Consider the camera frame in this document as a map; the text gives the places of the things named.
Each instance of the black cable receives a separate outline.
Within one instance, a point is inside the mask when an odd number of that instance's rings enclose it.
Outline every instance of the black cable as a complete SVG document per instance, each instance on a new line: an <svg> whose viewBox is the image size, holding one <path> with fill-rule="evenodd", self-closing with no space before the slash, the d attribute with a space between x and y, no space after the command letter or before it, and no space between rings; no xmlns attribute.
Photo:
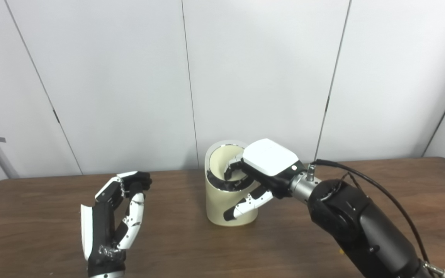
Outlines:
<svg viewBox="0 0 445 278"><path fill-rule="evenodd" d="M425 251L425 247L423 246L422 238L420 237L420 234L418 233L418 230L416 229L415 224L411 220L411 218L408 215L408 213L406 212L406 210L404 210L404 208L401 206L401 204L396 200L396 198L394 198L394 196L392 196L389 193L389 191L387 191L387 189L385 189L382 185L378 184L378 182L374 181L372 178L369 178L368 176L362 174L361 172L359 172L359 171L357 171L357 170L355 170L353 168L350 168L348 166L339 164L338 162L317 159L314 162L312 162L312 164L344 169L344 170L346 170L348 172L351 172L351 173L359 176L360 178L363 178L364 180L366 180L367 182L369 182L370 184L372 184L376 188L378 188L383 194L385 194L395 204L395 206L403 214L403 216L406 219L406 221L408 221L408 224L410 225L411 230L413 231L413 234L415 235L415 239L416 239L416 241L418 243L418 247L420 248L420 252L422 253L423 260L428 262L428 263L430 263L429 257L427 255L427 252Z"/></svg>
<svg viewBox="0 0 445 278"><path fill-rule="evenodd" d="M344 176L341 178L341 181L344 181L344 179L346 178L346 176L350 176L351 180L353 181L353 183L355 184L355 186L361 191L363 192L362 187L360 186L360 184L358 183L358 181L356 180L355 176L353 176L350 172L346 172L346 174L344 174Z"/></svg>

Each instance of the robotic hand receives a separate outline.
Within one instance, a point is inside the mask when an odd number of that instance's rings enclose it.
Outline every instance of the robotic hand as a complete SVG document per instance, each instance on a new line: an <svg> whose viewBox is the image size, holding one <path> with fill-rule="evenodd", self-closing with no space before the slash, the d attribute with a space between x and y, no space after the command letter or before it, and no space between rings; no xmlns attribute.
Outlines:
<svg viewBox="0 0 445 278"><path fill-rule="evenodd" d="M224 178L242 170L261 185L224 213L225 220L256 209L273 197L295 197L314 223L332 235L366 278L445 278L445 270L418 258L413 245L365 195L343 180L320 181L290 150L269 140L250 144L226 165Z"/></svg>
<svg viewBox="0 0 445 278"><path fill-rule="evenodd" d="M90 278L119 278L125 274L126 249L135 240L143 218L144 190L152 180L145 172L111 178L97 194L94 207L81 205L82 247ZM114 229L114 211L129 198L125 218Z"/></svg>

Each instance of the wooden table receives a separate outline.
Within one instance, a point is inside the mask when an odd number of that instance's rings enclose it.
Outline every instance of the wooden table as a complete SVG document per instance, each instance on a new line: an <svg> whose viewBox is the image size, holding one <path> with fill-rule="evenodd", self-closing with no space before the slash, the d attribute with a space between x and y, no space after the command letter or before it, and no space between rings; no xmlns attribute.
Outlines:
<svg viewBox="0 0 445 278"><path fill-rule="evenodd" d="M346 164L398 198L417 225L431 261L445 268L445 159ZM323 180L341 174L325 167L317 171ZM110 176L0 181L0 278L86 277L80 204L92 205ZM273 200L249 225L218 227L205 216L203 171L155 172L152 178L143 225L127 253L127 278L361 277L294 199ZM415 242L394 205L362 185Z"/></svg>

